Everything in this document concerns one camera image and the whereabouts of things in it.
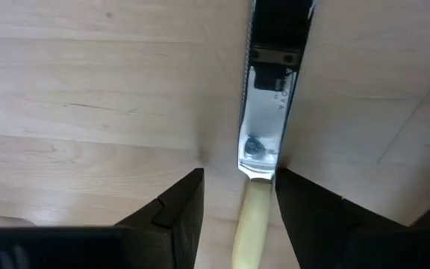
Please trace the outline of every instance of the wooden table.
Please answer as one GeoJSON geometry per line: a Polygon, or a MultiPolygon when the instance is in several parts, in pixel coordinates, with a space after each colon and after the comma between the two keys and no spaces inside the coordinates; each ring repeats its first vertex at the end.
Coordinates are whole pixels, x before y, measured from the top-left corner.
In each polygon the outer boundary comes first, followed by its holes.
{"type": "MultiPolygon", "coordinates": [[[[111,225],[206,169],[229,268],[248,0],[0,0],[0,216],[111,225]]],[[[430,207],[430,0],[322,0],[284,164],[409,224],[430,207]]],[[[263,268],[296,258],[273,205],[263,268]]]]}

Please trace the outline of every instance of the light wooden board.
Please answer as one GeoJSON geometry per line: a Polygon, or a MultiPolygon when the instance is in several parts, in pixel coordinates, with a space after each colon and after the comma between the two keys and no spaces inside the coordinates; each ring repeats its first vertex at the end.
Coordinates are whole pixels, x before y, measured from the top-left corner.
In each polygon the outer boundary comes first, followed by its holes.
{"type": "MultiPolygon", "coordinates": [[[[0,0],[0,216],[111,225],[206,169],[229,268],[248,0],[0,0]]],[[[319,1],[284,165],[400,223],[430,207],[430,1],[319,1]]],[[[272,207],[263,268],[296,257],[272,207]]]]}

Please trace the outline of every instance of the wooden handle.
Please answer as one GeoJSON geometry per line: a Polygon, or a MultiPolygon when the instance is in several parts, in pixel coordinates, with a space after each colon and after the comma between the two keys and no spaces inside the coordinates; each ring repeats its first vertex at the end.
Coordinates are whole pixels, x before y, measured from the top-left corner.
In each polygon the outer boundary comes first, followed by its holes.
{"type": "Polygon", "coordinates": [[[231,257],[232,269],[258,269],[267,236],[272,185],[247,185],[231,257]]]}

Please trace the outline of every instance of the metal blade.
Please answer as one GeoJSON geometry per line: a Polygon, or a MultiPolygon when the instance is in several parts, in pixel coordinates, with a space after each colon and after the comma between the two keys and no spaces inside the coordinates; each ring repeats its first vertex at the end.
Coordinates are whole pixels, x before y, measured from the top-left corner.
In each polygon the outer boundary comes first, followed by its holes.
{"type": "Polygon", "coordinates": [[[252,2],[238,138],[250,179],[274,179],[313,10],[313,0],[252,2]]]}

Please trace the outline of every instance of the knife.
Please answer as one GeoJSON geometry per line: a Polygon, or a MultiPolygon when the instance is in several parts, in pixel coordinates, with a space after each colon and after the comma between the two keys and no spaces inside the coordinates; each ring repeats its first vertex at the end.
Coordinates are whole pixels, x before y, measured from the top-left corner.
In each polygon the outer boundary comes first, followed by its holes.
{"type": "Polygon", "coordinates": [[[238,138],[238,169],[248,178],[234,239],[233,269],[257,269],[284,130],[314,0],[252,0],[238,138]]]}

